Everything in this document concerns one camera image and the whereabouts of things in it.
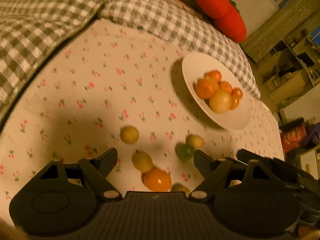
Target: carrot plush toy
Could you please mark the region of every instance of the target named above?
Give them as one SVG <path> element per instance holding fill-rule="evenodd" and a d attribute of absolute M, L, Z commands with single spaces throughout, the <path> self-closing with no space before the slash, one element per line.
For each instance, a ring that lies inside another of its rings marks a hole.
<path fill-rule="evenodd" d="M 229 0 L 196 0 L 218 29 L 235 42 L 243 42 L 247 29 L 238 10 Z"/>

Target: white plate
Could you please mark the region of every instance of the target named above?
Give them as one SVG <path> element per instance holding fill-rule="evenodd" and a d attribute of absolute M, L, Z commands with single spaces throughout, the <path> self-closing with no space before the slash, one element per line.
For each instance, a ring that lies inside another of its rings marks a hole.
<path fill-rule="evenodd" d="M 193 83 L 196 83 L 199 78 L 204 77 L 205 73 L 212 70 L 219 70 L 222 75 L 222 80 L 228 81 L 233 88 L 240 88 L 243 91 L 243 98 L 235 110 L 228 111 L 225 114 L 216 114 L 209 108 L 205 101 L 200 99 L 196 94 Z M 251 117 L 249 96 L 238 79 L 225 65 L 207 54 L 192 52 L 183 59 L 182 73 L 191 95 L 214 122 L 230 131 L 240 131 L 247 127 Z"/>

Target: bed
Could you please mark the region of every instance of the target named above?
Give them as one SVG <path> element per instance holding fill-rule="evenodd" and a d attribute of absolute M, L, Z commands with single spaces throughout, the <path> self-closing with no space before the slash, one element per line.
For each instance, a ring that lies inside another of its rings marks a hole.
<path fill-rule="evenodd" d="M 10 200 L 52 159 L 75 163 L 115 147 L 118 162 L 107 179 L 122 195 L 148 191 L 131 162 L 136 149 L 148 152 L 172 183 L 193 190 L 203 178 L 192 160 L 181 163 L 174 152 L 191 133 L 204 138 L 202 150 L 214 159 L 235 157 L 241 148 L 283 159 L 277 122 L 259 101 L 244 53 L 211 25 L 165 0 L 89 0 L 90 9 L 85 0 L 26 1 L 14 10 L 13 0 L 0 0 L 7 16 L 0 24 L 16 23 L 0 32 L 2 219 L 11 222 Z M 30 40 L 34 47 L 23 50 Z M 243 131 L 220 128 L 192 100 L 181 73 L 191 50 L 221 61 L 246 89 L 252 116 Z M 120 140 L 125 125 L 138 128 L 137 144 Z"/>

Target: floor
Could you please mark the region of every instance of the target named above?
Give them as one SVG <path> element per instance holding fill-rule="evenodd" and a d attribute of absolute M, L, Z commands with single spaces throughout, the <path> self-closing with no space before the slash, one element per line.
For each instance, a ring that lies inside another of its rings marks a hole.
<path fill-rule="evenodd" d="M 267 95 L 267 91 L 263 86 L 263 77 L 261 73 L 257 69 L 257 64 L 253 62 L 251 59 L 248 58 L 248 61 L 250 63 L 253 75 L 256 79 L 256 83 L 258 85 L 258 88 L 261 93 L 260 100 L 273 112 L 276 113 L 278 111 L 278 107 L 274 102 L 271 101 L 271 99 Z"/>

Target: gingham fabric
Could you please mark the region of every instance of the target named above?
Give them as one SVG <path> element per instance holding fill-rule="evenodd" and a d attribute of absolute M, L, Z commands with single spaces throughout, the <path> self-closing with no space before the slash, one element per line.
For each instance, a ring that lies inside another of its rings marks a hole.
<path fill-rule="evenodd" d="M 255 98 L 260 98 L 250 64 L 239 44 L 166 0 L 115 0 L 105 4 L 99 14 L 114 23 L 147 31 L 165 41 L 213 56 Z"/>
<path fill-rule="evenodd" d="M 39 66 L 112 0 L 0 0 L 0 121 Z"/>

